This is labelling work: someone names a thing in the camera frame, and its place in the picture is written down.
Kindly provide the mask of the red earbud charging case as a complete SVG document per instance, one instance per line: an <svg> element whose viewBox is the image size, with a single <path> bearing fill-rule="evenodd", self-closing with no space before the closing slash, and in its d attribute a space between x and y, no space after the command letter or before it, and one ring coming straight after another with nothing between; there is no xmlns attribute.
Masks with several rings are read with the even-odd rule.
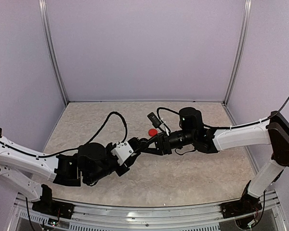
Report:
<svg viewBox="0 0 289 231"><path fill-rule="evenodd" d="M148 135L150 137L154 137L158 134L158 131L155 129L155 128L151 128L149 131L148 131Z"/></svg>

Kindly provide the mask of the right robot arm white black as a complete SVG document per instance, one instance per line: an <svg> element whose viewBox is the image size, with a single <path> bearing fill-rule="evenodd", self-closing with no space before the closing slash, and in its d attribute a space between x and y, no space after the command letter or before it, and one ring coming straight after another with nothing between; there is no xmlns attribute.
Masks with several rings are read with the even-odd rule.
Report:
<svg viewBox="0 0 289 231"><path fill-rule="evenodd" d="M259 198L281 172L289 167L289 123L278 111L273 111L269 117L250 124L224 128L206 126L201 112L193 107L182 108L178 115L181 130L168 135L159 133L142 144L140 151L165 155L171 154L173 149L191 144L196 151L216 154L241 146L272 146L271 159L250 181L244 197L236 204L237 210L242 214L254 208L255 198Z"/></svg>

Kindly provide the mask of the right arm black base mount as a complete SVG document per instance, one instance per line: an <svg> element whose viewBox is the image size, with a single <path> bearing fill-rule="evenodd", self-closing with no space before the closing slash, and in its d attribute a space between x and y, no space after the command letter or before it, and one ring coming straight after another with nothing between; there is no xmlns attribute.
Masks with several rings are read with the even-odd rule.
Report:
<svg viewBox="0 0 289 231"><path fill-rule="evenodd" d="M251 180L244 188L240 199L231 202L225 202L220 205L223 218L237 217L256 212L257 210L261 210L263 208L259 196L253 197L248 194L248 187L250 182Z"/></svg>

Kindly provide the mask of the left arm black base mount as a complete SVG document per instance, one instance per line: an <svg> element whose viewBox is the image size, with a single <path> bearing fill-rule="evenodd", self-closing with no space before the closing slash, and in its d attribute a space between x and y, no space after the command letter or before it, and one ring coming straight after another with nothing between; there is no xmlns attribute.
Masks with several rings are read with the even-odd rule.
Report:
<svg viewBox="0 0 289 231"><path fill-rule="evenodd" d="M38 201L32 203L32 209L53 217L71 219L75 205L54 200L52 190L46 184L42 184L41 188L41 196Z"/></svg>

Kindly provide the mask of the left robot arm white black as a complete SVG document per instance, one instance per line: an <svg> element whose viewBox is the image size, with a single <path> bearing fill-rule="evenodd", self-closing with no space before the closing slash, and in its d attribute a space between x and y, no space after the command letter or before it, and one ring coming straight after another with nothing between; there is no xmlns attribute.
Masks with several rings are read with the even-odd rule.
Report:
<svg viewBox="0 0 289 231"><path fill-rule="evenodd" d="M146 141L132 138L106 147L92 142L75 148L73 155L45 154L13 143L0 128L0 180L53 214L58 204L52 199L51 188L33 181L25 172L67 187L94 186L113 172L121 176L129 171Z"/></svg>

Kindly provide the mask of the black earbud charging case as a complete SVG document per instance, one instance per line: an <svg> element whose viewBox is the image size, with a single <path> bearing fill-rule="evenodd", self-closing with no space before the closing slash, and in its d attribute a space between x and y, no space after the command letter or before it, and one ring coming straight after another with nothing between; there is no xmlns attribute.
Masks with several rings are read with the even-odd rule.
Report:
<svg viewBox="0 0 289 231"><path fill-rule="evenodd" d="M141 147L142 145L145 145L147 143L148 139L147 138L140 138L138 140L138 146Z"/></svg>

